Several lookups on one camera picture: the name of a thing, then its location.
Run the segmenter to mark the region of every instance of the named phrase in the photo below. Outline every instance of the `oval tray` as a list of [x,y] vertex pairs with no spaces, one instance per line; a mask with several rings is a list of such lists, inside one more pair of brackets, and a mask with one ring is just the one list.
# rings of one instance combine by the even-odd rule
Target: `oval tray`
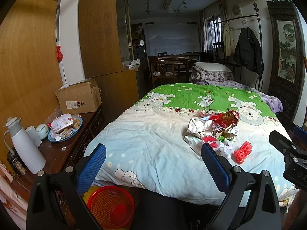
[[78,129],[76,129],[76,130],[74,129],[74,130],[73,130],[73,133],[71,133],[70,136],[65,137],[64,139],[61,139],[60,141],[56,141],[55,139],[50,139],[50,134],[51,134],[51,130],[50,130],[49,133],[48,133],[48,140],[49,140],[50,142],[60,143],[60,142],[66,141],[67,139],[70,139],[73,135],[75,135],[76,132],[81,128],[81,125],[82,125],[82,123],[83,123],[83,120],[82,120],[82,118],[80,118],[80,117],[73,117],[73,118],[77,118],[77,119],[79,119],[79,120],[81,121],[81,124],[79,125],[79,128],[78,128]]

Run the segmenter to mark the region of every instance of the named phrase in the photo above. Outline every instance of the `black puffer jacket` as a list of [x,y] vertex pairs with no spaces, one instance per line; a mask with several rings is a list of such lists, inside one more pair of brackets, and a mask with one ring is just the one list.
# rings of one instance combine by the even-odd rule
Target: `black puffer jacket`
[[241,29],[233,60],[257,74],[263,73],[260,43],[249,27]]

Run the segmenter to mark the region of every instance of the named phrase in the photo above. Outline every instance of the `white pillow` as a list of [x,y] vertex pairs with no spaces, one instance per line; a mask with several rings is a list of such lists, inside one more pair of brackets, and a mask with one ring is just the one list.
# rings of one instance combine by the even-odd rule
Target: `white pillow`
[[206,72],[231,72],[227,66],[220,63],[196,62],[195,65]]

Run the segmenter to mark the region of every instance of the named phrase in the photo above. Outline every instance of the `framed painting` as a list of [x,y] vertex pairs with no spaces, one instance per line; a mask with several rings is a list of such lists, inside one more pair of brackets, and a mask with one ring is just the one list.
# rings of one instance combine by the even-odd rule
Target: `framed painting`
[[268,94],[282,102],[278,116],[285,128],[293,121],[303,79],[303,38],[297,10],[290,0],[267,1],[273,35],[273,61]]

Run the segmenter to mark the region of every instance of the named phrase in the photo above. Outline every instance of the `plastic container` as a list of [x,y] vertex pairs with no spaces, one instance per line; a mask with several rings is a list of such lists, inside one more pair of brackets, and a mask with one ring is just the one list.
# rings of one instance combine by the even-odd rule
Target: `plastic container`
[[134,213],[134,201],[124,189],[105,186],[96,190],[89,198],[87,207],[97,222],[108,229],[126,225]]

